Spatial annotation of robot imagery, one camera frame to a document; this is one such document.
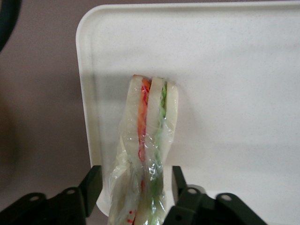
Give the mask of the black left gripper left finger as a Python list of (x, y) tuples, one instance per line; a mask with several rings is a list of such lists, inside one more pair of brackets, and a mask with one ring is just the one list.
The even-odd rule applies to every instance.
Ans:
[(85, 225), (102, 191), (102, 168), (93, 166), (77, 187), (52, 198), (29, 193), (0, 212), (2, 225)]

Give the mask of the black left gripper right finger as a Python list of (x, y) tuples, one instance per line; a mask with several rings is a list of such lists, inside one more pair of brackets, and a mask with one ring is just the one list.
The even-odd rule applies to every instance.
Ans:
[(186, 183), (180, 166), (172, 167), (174, 205), (164, 220), (165, 225), (265, 225), (248, 205), (232, 193), (220, 193), (216, 198), (205, 189)]

